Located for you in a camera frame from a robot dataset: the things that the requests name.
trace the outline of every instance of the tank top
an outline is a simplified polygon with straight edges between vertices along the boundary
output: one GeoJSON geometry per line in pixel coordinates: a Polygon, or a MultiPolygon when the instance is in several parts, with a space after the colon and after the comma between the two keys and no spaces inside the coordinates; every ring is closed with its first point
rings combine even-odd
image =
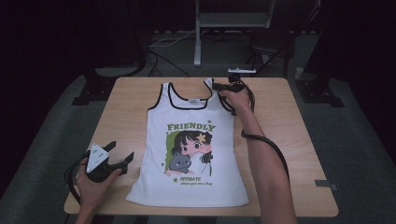
{"type": "Polygon", "coordinates": [[[126,199],[149,206],[227,207],[248,203],[233,149],[234,117],[212,91],[185,99],[163,83],[148,109],[146,150],[140,176],[126,199]]]}

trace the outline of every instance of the gray carpet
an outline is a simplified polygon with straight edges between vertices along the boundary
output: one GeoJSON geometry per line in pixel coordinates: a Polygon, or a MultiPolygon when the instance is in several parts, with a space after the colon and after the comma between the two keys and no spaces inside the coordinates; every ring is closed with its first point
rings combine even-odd
{"type": "MultiPolygon", "coordinates": [[[[181,35],[155,35],[153,39],[169,36],[181,35]]],[[[290,62],[289,82],[323,170],[337,187],[333,195],[340,212],[332,218],[299,217],[299,222],[395,223],[395,165],[347,83],[336,79],[330,82],[332,91],[345,105],[341,108],[305,104],[297,91],[294,69],[305,66],[317,38],[302,35],[297,39],[296,54],[290,62]]],[[[198,68],[193,66],[193,40],[151,49],[191,77],[226,77],[228,68],[249,68],[245,61],[251,53],[245,36],[233,39],[228,36],[227,40],[214,41],[216,39],[219,37],[203,37],[203,59],[198,68]]],[[[148,76],[155,61],[155,56],[149,54],[148,64],[138,76],[148,76]]],[[[281,72],[282,60],[275,60],[260,73],[260,77],[281,77],[281,72]]],[[[161,58],[153,75],[186,76],[161,58]]],[[[0,223],[64,223],[66,213],[63,207],[68,194],[64,171],[88,147],[106,105],[106,102],[71,105],[84,84],[83,76],[76,79],[49,112],[0,202],[0,223]]],[[[68,223],[74,220],[75,216],[71,216],[68,223]]],[[[116,217],[113,223],[134,223],[134,217],[116,217]]]]}

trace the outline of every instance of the table surface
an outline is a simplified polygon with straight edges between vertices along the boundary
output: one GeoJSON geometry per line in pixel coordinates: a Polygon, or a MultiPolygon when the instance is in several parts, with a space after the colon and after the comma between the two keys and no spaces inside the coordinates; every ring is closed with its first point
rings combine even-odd
{"type": "MultiPolygon", "coordinates": [[[[210,92],[204,77],[121,77],[117,80],[92,137],[92,143],[105,146],[117,141],[110,151],[109,163],[123,161],[132,151],[134,160],[128,174],[120,176],[110,188],[98,214],[172,215],[172,216],[241,216],[258,217],[260,207],[248,166],[246,140],[235,117],[234,148],[239,170],[247,189],[249,204],[225,208],[150,207],[125,200],[139,171],[146,148],[147,110],[155,105],[161,84],[173,82],[184,98],[205,98],[210,92]]],[[[334,217],[338,207],[330,188],[317,187],[315,180],[326,180],[303,118],[284,78],[243,77],[256,97],[255,114],[266,136],[282,150],[290,170],[290,184],[298,217],[334,217]]],[[[225,77],[215,82],[227,83],[225,77]]],[[[78,213],[79,205],[71,194],[64,204],[68,214],[78,213]]]]}

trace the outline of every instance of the cartoon girl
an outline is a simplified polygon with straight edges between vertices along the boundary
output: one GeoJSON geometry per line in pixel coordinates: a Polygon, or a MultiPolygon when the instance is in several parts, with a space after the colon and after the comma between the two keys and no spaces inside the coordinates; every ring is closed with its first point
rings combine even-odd
{"type": "MultiPolygon", "coordinates": [[[[172,154],[181,154],[191,158],[189,174],[211,175],[210,162],[213,159],[210,142],[212,134],[200,131],[182,131],[175,136],[172,154]]],[[[168,175],[177,171],[167,171],[168,175]]]]}

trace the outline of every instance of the finger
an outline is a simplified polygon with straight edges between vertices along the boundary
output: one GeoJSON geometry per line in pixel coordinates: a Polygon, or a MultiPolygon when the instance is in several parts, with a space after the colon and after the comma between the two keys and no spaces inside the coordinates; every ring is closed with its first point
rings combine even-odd
{"type": "Polygon", "coordinates": [[[221,95],[221,96],[229,96],[230,95],[230,91],[219,91],[219,94],[221,95]]]}
{"type": "Polygon", "coordinates": [[[78,167],[78,173],[80,175],[85,175],[85,170],[87,168],[87,161],[88,161],[88,158],[84,158],[81,160],[79,167],[78,167]]]}
{"type": "Polygon", "coordinates": [[[113,171],[110,176],[107,177],[107,179],[105,180],[105,182],[109,185],[111,184],[114,180],[117,179],[117,177],[119,177],[119,175],[121,174],[122,170],[121,169],[117,169],[115,171],[113,171]]]}

